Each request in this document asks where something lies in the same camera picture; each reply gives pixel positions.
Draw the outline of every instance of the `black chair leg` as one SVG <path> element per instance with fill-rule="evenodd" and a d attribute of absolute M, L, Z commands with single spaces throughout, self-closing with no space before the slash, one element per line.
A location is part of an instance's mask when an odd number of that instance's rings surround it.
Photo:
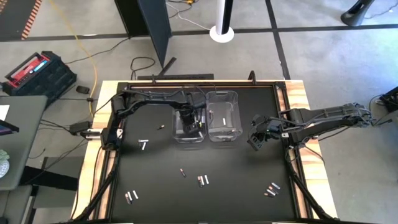
<path fill-rule="evenodd" d="M 360 26 L 374 0 L 358 0 L 351 9 L 341 15 L 341 21 L 348 26 Z"/>

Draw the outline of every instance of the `white paper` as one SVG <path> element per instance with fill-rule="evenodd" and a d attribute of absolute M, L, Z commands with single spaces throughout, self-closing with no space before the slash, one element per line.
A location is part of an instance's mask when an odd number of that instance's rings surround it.
<path fill-rule="evenodd" d="M 5 121 L 10 105 L 0 105 L 0 120 Z"/>

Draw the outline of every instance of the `yellow cable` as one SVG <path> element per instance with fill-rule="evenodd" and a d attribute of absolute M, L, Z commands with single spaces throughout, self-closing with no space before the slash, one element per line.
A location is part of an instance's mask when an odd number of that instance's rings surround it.
<path fill-rule="evenodd" d="M 87 52 L 87 50 L 84 48 L 83 44 L 80 42 L 79 38 L 77 37 L 75 31 L 73 30 L 72 26 L 70 25 L 68 19 L 66 18 L 66 16 L 63 14 L 63 12 L 61 11 L 61 9 L 58 8 L 58 6 L 52 1 L 49 0 L 52 7 L 60 14 L 60 16 L 62 17 L 63 21 L 65 22 L 65 24 L 67 25 L 69 31 L 75 36 L 76 41 L 78 43 L 78 46 L 87 54 L 87 57 L 90 59 L 91 63 L 93 64 L 93 68 L 94 68 L 94 85 L 91 88 L 91 93 L 90 93 L 90 98 L 93 97 L 94 92 L 95 92 L 95 88 L 97 86 L 97 77 L 98 77 L 98 73 L 97 73 L 97 68 L 95 66 L 95 61 L 94 59 L 91 57 L 91 55 Z M 93 105 L 92 102 L 88 102 L 88 107 L 90 109 L 90 115 L 92 115 L 92 117 L 94 117 L 93 114 Z"/>

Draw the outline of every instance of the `black stand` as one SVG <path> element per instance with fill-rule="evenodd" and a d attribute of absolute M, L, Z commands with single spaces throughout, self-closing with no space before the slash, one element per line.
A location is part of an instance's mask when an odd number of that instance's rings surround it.
<path fill-rule="evenodd" d="M 31 184 L 46 187 L 55 187 L 63 190 L 76 191 L 78 187 L 78 179 L 67 175 L 56 174 L 53 172 L 43 171 L 42 169 L 25 166 L 22 174 L 21 185 Z"/>
<path fill-rule="evenodd" d="M 373 2 L 374 0 L 358 0 L 351 9 L 341 15 L 341 21 L 348 26 L 360 26 Z"/>

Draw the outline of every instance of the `white base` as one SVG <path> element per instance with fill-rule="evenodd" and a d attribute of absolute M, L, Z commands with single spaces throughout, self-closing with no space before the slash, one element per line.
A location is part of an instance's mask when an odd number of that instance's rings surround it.
<path fill-rule="evenodd" d="M 216 26 L 213 26 L 210 29 L 210 37 L 215 41 L 219 43 L 227 43 L 231 41 L 234 38 L 234 30 L 232 28 L 229 28 L 228 32 L 223 35 L 218 35 L 216 32 Z"/>

